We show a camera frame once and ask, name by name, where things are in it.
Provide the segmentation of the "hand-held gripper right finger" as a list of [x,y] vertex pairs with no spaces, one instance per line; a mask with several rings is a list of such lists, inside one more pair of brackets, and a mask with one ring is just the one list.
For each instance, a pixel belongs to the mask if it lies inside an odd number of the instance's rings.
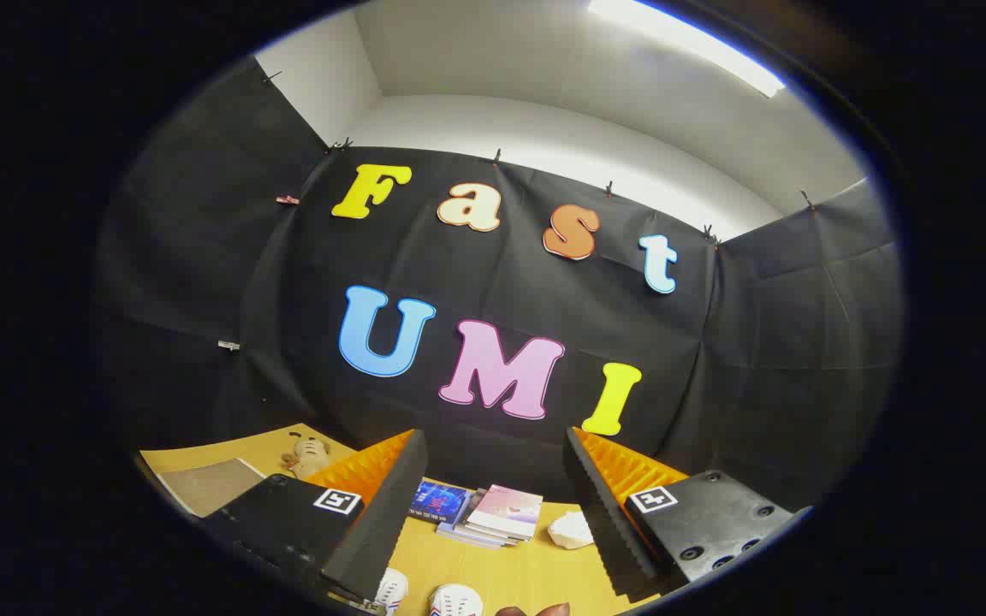
[[727,472],[685,475],[575,426],[563,461],[613,590],[630,600],[707,582],[809,514]]

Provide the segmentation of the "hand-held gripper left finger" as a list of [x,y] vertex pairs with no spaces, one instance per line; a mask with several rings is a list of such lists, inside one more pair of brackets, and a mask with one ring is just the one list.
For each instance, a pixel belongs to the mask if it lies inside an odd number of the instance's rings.
[[264,576],[317,604],[369,604],[425,475],[409,429],[307,479],[266,477],[202,519],[202,531]]

